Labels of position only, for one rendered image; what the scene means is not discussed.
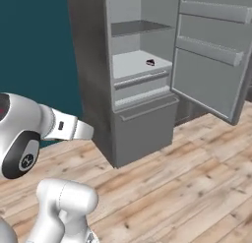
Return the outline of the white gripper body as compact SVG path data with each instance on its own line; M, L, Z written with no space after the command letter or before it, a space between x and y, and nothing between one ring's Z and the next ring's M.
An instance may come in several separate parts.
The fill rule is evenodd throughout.
M79 120L76 119L73 139L74 140L91 140L94 135L94 128Z

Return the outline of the grey fridge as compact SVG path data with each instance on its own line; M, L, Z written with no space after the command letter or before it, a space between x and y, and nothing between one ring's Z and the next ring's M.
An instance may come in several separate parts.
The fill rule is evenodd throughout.
M172 70L178 0L68 0L84 119L93 141L114 166L114 115L169 91L114 100L114 82L135 74ZM113 37L114 23L145 20L171 26ZM154 59L155 66L146 64Z

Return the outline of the grey fridge crisper drawer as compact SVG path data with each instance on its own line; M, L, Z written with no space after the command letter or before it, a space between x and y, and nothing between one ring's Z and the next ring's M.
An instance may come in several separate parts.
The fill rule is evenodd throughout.
M169 91L170 72L158 70L152 73L135 74L116 79L114 82L114 100Z

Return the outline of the grey fridge shelf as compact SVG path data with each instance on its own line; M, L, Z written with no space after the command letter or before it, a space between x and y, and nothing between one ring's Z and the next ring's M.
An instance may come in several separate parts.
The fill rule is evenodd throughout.
M131 22L114 23L111 25L113 37L149 32L154 30L170 30L171 26L160 23L138 20Z

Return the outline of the grey fridge door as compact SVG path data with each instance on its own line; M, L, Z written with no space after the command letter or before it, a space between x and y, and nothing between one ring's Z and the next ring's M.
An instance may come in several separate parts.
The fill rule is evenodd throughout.
M178 0L170 88L230 125L252 79L252 0Z

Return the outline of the grey freezer drawer front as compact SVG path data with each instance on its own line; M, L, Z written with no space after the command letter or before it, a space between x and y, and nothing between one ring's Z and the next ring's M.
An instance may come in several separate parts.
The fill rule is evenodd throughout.
M164 95L120 110L114 115L115 167L127 165L172 143L179 102L129 121L122 121L119 115L129 116L145 111L171 102L173 98L177 97Z

